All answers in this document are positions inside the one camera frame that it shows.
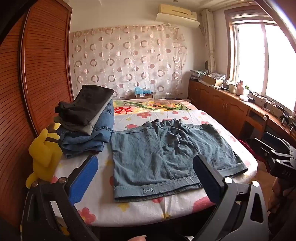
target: denim shorts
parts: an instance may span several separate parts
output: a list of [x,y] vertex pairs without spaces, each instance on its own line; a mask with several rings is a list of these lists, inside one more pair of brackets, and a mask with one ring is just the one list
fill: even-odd
[[79,131],[70,131],[63,126],[57,129],[58,144],[66,158],[72,158],[85,151],[101,152],[105,143],[108,143],[113,129],[114,107],[111,100],[105,107],[91,135]]
[[201,187],[192,160],[202,154],[222,176],[247,167],[211,124],[155,120],[113,131],[114,199],[136,202]]

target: power strip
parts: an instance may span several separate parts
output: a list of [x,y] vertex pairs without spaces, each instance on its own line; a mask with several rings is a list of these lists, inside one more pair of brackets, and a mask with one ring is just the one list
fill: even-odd
[[270,112],[269,109],[267,109],[267,108],[265,108],[265,107],[263,107],[263,106],[262,106],[262,109],[265,110],[265,111],[267,111],[268,113]]

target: floral bedsheet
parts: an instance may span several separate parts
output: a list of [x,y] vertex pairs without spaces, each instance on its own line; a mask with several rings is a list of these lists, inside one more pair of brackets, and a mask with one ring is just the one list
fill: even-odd
[[[146,101],[141,100],[141,103],[142,105],[146,105],[144,104]],[[175,103],[176,108],[180,108],[180,105],[177,106],[179,101],[169,101],[168,104],[171,103]],[[184,104],[184,106],[190,108],[192,105],[188,103]],[[155,119],[162,121],[174,118],[181,119],[185,124],[200,125],[211,123],[248,167],[248,171],[235,177],[234,181],[237,183],[248,183],[255,176],[257,172],[257,161],[251,153],[223,126],[201,110],[175,109],[161,111],[158,109],[157,111],[153,110],[153,112],[121,113],[121,115],[115,115],[113,129],[122,131],[141,126],[147,121],[153,121]],[[56,182],[60,177],[69,176],[75,168],[79,167],[84,162],[87,156],[87,154],[80,155],[68,160],[63,157],[57,167],[52,182]],[[109,143],[105,145],[101,153],[97,154],[97,157],[99,160],[98,171],[86,190],[81,202],[75,204],[79,214],[88,225],[105,227],[144,225],[160,222],[169,218],[185,216],[213,205],[202,188],[142,202],[115,202],[113,200],[114,163]],[[52,203],[52,206],[56,216],[61,217],[56,203]]]
[[115,115],[170,110],[196,110],[196,107],[187,101],[166,99],[114,100],[113,106]]

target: window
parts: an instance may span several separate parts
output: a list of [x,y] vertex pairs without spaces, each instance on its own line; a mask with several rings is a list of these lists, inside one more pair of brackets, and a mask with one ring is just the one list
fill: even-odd
[[296,53],[288,38],[261,9],[227,13],[231,55],[230,80],[243,81],[250,90],[295,110]]

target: wooden wardrobe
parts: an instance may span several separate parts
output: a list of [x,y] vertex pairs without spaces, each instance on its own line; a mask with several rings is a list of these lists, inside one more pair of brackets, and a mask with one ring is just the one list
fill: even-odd
[[62,0],[39,0],[0,45],[0,216],[15,227],[32,173],[28,147],[53,122],[58,102],[73,101],[71,12]]

